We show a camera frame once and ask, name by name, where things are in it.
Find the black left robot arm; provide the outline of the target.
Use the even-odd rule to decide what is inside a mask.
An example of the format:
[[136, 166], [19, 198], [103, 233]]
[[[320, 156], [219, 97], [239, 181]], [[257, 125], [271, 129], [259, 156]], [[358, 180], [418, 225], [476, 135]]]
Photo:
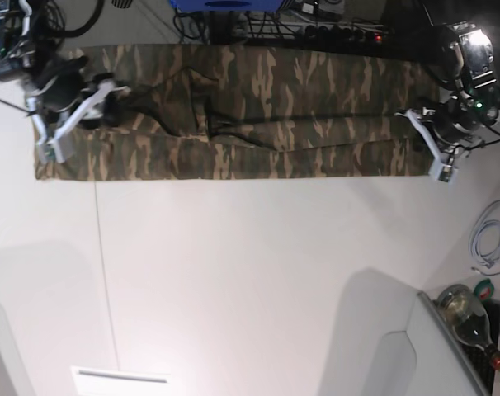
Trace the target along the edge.
[[433, 60], [422, 65], [444, 101], [421, 97], [407, 117], [433, 156], [432, 167], [455, 169], [460, 155], [500, 143], [500, 82], [494, 68], [493, 43], [471, 18], [449, 15], [453, 1], [416, 1], [424, 18], [417, 42]]

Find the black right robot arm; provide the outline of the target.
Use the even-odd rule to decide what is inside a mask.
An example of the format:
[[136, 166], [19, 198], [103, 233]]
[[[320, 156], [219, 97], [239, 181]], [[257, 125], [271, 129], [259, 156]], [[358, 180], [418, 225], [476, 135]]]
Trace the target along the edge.
[[68, 30], [55, 1], [0, 1], [0, 83], [21, 84], [40, 140], [48, 144], [77, 127], [93, 130], [120, 123], [117, 93], [124, 90], [111, 73], [87, 80], [82, 72], [89, 58], [66, 59], [60, 49], [66, 39], [87, 33], [100, 18], [98, 1], [79, 28]]

